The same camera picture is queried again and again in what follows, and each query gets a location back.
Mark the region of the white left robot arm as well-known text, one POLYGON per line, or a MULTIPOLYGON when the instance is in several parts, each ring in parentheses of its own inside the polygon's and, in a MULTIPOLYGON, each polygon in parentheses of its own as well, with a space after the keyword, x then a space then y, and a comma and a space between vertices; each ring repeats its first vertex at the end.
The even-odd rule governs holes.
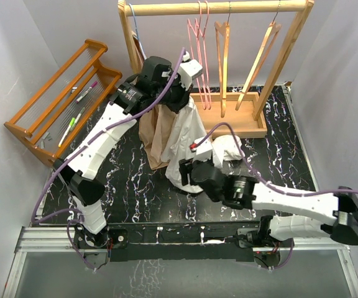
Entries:
POLYGON ((202 70, 189 53, 183 55, 177 70, 164 58, 146 58, 141 72, 128 77, 109 98, 101 118, 81 145, 65 160, 55 161, 53 167, 73 195, 81 224, 88 232, 86 239, 94 247, 103 247, 109 238, 101 207, 104 185, 96 180, 99 167, 137 119, 154 106, 179 113, 188 104, 193 80, 202 70))

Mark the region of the beige t shirt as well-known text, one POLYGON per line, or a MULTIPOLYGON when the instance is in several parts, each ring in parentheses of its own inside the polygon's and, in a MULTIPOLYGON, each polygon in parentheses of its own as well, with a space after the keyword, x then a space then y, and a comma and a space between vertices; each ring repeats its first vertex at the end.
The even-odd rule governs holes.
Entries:
POLYGON ((167 146, 176 116, 166 106, 157 105, 140 118, 139 137, 152 170, 168 165, 168 162, 161 160, 161 155, 167 146))

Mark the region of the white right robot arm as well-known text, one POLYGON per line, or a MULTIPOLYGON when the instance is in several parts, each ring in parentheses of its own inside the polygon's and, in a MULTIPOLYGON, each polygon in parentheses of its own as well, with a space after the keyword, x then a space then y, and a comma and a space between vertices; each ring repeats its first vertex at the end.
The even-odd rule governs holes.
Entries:
POLYGON ((213 201, 232 209, 276 210, 284 217, 261 217, 256 231, 239 238, 250 246, 272 246, 290 238, 329 237, 345 245, 358 245, 358 198, 341 187, 333 194, 268 187, 253 177, 224 174, 212 161, 179 161, 181 183, 199 186, 213 201))

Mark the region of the white t shirt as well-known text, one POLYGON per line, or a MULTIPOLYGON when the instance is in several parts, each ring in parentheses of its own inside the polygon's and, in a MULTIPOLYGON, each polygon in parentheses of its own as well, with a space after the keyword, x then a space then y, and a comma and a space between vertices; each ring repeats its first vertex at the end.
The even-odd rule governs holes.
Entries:
MULTIPOLYGON (((190 151, 190 145, 199 138, 206 136, 206 130, 201 121, 197 106, 192 98, 188 104, 182 108, 175 117, 172 131, 169 136, 167 146, 164 149, 161 160, 167 161, 168 166, 165 172, 166 178, 182 191, 198 194, 203 190, 199 186, 183 186, 179 172, 179 161, 181 159, 193 158, 194 154, 190 151)), ((213 164, 221 169, 224 161, 240 160, 244 153, 237 149, 236 143, 241 140, 238 136, 223 135, 211 142, 213 147, 213 164)))

